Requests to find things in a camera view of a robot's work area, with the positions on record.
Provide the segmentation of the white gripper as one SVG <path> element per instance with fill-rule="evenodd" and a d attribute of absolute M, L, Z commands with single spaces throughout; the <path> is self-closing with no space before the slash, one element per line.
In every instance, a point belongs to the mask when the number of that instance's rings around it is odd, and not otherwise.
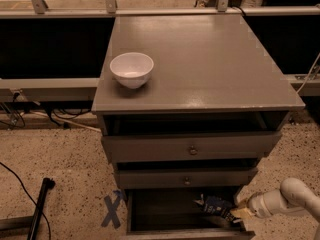
<path fill-rule="evenodd" d="M 253 194 L 238 203 L 238 208 L 231 209 L 230 213 L 238 219 L 269 218 L 276 214 L 287 216 L 304 216 L 307 211 L 290 203 L 279 189 Z"/>

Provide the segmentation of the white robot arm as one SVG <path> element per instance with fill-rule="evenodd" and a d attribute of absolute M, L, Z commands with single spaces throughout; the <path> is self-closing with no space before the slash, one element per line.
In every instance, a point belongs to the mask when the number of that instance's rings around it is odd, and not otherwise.
<path fill-rule="evenodd" d="M 318 222 L 313 240 L 320 240 L 320 197 L 297 178 L 283 180 L 279 189 L 253 194 L 230 212 L 237 219 L 265 219 L 276 214 L 301 216 L 309 213 Z"/>

